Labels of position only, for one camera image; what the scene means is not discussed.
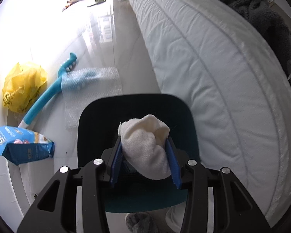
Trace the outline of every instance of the blue plastic packaging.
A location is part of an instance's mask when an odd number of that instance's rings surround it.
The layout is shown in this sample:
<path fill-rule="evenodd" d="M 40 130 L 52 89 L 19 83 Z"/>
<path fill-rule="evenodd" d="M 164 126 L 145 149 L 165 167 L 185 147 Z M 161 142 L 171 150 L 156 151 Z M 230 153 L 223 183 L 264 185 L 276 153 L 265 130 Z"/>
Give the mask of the blue plastic packaging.
<path fill-rule="evenodd" d="M 0 127 L 0 155 L 16 164 L 53 157 L 55 144 L 31 130 L 11 126 Z"/>

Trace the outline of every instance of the silver screw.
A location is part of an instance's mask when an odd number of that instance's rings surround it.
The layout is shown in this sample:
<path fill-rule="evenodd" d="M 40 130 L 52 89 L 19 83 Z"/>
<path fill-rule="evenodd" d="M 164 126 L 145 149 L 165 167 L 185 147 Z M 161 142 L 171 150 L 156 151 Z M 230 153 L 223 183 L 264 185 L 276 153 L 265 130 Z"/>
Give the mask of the silver screw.
<path fill-rule="evenodd" d="M 93 161 L 93 163 L 95 164 L 95 165 L 101 165 L 102 163 L 103 163 L 103 160 L 101 159 L 101 158 L 97 158 L 97 159 L 95 159 L 94 161 Z"/>
<path fill-rule="evenodd" d="M 62 167 L 59 169 L 59 171 L 60 171 L 61 173 L 68 172 L 68 170 L 69 170 L 69 168 L 68 168 L 67 166 L 62 166 Z"/>
<path fill-rule="evenodd" d="M 196 162 L 194 159 L 190 159 L 190 160 L 187 162 L 187 164 L 188 164 L 189 166 L 196 166 L 196 165 L 197 165 L 197 162 Z"/>
<path fill-rule="evenodd" d="M 222 172 L 225 174 L 229 174 L 230 173 L 230 169 L 227 167 L 222 168 Z"/>

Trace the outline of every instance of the gray fuzzy object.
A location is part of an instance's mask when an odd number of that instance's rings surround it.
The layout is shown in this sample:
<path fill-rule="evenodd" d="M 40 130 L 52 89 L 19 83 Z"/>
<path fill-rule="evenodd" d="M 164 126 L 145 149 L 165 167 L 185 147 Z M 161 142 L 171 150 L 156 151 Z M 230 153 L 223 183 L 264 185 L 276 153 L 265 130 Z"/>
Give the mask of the gray fuzzy object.
<path fill-rule="evenodd" d="M 289 76 L 291 60 L 291 33 L 283 18 L 273 11 L 267 0 L 220 0 L 243 18 L 262 35 L 274 51 L 282 69 Z"/>

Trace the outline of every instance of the mattress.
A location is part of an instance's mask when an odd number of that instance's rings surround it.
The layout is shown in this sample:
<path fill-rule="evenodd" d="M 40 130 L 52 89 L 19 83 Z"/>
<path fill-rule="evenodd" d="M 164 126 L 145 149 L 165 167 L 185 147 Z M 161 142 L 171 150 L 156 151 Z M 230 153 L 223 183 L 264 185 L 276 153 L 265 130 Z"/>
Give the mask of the mattress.
<path fill-rule="evenodd" d="M 228 166 L 270 226 L 291 204 L 291 88 L 261 35 L 218 0 L 129 0 L 162 93 L 194 117 L 202 163 Z"/>

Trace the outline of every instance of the blue gripper pad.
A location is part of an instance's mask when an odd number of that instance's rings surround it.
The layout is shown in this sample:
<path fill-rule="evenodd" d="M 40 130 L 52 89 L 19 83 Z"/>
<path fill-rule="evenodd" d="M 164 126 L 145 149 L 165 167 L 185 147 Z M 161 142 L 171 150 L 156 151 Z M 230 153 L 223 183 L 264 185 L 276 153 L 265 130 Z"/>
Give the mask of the blue gripper pad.
<path fill-rule="evenodd" d="M 118 176 L 119 176 L 122 160 L 123 160 L 122 143 L 120 142 L 116 149 L 114 160 L 111 166 L 110 184 L 112 187 L 114 187 L 115 183 L 118 181 Z"/>
<path fill-rule="evenodd" d="M 176 187 L 180 189 L 182 185 L 180 166 L 178 164 L 176 155 L 173 151 L 169 138 L 166 139 L 165 151 L 166 151 L 167 160 L 168 160 L 168 164 L 169 164 L 169 168 L 171 172 L 172 181 L 176 185 Z"/>

